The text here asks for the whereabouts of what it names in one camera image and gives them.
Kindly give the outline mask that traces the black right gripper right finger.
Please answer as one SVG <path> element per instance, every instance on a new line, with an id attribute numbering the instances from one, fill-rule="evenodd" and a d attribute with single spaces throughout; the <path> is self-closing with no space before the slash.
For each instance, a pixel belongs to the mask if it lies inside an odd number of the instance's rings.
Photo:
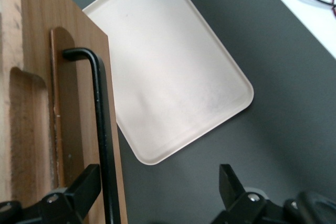
<path id="1" fill-rule="evenodd" d="M 219 192 L 225 206 L 214 223 L 288 223 L 282 207 L 246 191 L 229 164 L 219 166 Z"/>

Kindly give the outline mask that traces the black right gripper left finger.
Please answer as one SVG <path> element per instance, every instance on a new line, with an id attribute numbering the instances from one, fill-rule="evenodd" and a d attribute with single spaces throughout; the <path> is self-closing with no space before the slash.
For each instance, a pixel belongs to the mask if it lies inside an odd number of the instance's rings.
<path id="1" fill-rule="evenodd" d="M 63 192 L 46 195 L 26 223 L 83 223 L 101 192 L 100 166 L 89 165 Z"/>

